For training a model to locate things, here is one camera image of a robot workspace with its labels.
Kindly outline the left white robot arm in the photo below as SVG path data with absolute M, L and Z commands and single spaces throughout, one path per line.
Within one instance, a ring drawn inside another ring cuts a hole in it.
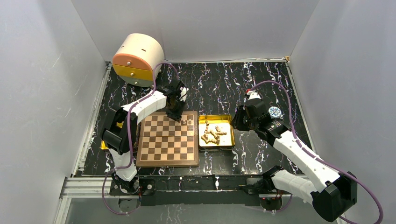
M 128 105 L 109 110 L 100 137 L 114 161 L 111 177 L 126 193 L 134 194 L 140 186 L 133 153 L 138 124 L 162 109 L 168 118 L 180 121 L 188 90 L 182 81 L 172 80 L 154 86 L 149 94 Z

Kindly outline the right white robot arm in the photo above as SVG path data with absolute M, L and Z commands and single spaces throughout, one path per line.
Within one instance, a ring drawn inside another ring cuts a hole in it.
M 333 222 L 357 202 L 357 183 L 320 163 L 317 156 L 309 156 L 298 144 L 291 127 L 279 118 L 271 117 L 261 99 L 250 99 L 236 109 L 231 125 L 239 131 L 254 131 L 274 149 L 291 159 L 307 179 L 274 166 L 262 175 L 255 186 L 263 186 L 269 193 L 283 190 L 311 204 L 318 215 Z

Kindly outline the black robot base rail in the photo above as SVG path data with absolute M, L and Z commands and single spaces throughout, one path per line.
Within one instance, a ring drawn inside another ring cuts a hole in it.
M 112 181 L 109 194 L 142 206 L 241 204 L 278 212 L 290 203 L 290 193 L 268 189 L 262 175 L 141 175 L 137 181 L 130 189 Z

